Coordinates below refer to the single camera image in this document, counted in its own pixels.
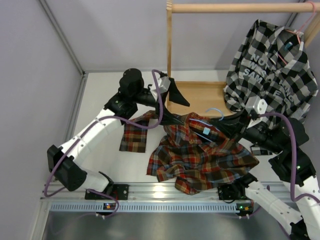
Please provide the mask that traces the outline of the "blue wire hanger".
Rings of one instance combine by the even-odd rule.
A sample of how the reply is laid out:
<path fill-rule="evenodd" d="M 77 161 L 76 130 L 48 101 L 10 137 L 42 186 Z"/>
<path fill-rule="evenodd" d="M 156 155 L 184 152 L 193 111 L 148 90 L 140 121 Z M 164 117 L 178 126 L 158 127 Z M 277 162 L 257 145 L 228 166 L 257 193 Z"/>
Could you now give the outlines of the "blue wire hanger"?
<path fill-rule="evenodd" d="M 215 107 L 211 107 L 211 108 L 208 108 L 205 112 L 209 112 L 209 111 L 217 111 L 219 114 L 220 114 L 220 118 L 218 119 L 218 121 L 222 121 L 225 117 L 224 113 L 218 109 L 218 108 L 215 108 Z M 210 140 L 209 138 L 207 138 L 206 136 L 209 135 L 210 133 L 210 129 L 208 127 L 212 127 L 213 125 L 210 123 L 210 121 L 208 119 L 204 120 L 204 119 L 196 119 L 196 118 L 190 118 L 189 119 L 190 121 L 193 121 L 193 122 L 198 122 L 198 123 L 201 123 L 203 125 L 205 125 L 202 133 L 195 133 L 197 136 L 201 137 L 202 139 L 204 140 L 207 140 L 209 142 L 212 142 L 212 140 Z"/>

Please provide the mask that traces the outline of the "red brown plaid shirt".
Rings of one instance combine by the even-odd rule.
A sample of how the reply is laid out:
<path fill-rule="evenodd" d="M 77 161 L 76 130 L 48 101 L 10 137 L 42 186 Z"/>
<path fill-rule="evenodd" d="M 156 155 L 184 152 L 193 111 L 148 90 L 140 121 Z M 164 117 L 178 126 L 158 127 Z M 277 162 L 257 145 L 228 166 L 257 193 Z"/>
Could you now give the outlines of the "red brown plaid shirt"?
<path fill-rule="evenodd" d="M 190 118 L 210 120 L 191 112 L 180 115 L 184 125 L 165 125 L 165 135 L 148 159 L 146 174 L 159 182 L 175 179 L 175 188 L 187 195 L 229 184 L 245 176 L 259 160 L 243 145 L 228 138 L 214 126 L 190 121 Z"/>

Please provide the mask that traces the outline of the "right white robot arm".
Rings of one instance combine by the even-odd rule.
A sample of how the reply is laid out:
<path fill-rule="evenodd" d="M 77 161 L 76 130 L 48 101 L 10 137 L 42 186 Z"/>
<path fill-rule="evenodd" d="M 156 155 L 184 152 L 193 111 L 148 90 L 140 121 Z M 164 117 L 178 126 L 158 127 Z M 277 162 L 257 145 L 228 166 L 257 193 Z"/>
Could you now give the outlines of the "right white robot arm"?
<path fill-rule="evenodd" d="M 279 223 L 291 240 L 318 240 L 320 187 L 315 167 L 300 149 L 309 140 L 303 124 L 276 112 L 258 115 L 245 111 L 209 122 L 233 140 L 245 139 L 274 153 L 268 162 L 298 209 L 292 210 L 251 173 L 219 187 L 219 199 L 253 200 Z"/>

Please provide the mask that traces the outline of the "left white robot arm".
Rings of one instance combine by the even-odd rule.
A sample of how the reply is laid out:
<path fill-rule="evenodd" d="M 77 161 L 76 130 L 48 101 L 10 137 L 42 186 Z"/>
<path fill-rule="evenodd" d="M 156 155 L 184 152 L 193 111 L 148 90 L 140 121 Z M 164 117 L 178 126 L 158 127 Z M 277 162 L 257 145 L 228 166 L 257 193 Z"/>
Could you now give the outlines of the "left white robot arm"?
<path fill-rule="evenodd" d="M 102 172 L 82 168 L 84 160 L 97 144 L 124 124 L 145 130 L 159 125 L 182 124 L 182 121 L 166 109 L 165 102 L 169 100 L 186 107 L 189 107 L 190 103 L 168 74 L 156 69 L 153 69 L 151 74 L 154 83 L 145 87 L 142 72 L 136 68 L 127 69 L 119 80 L 117 93 L 104 105 L 95 119 L 61 146 L 49 147 L 48 182 L 56 178 L 63 188 L 70 192 L 83 189 L 103 200 L 109 199 L 113 195 L 114 182 Z M 157 118 L 154 125 L 142 125 L 131 119 L 138 111 L 138 105 L 154 108 Z"/>

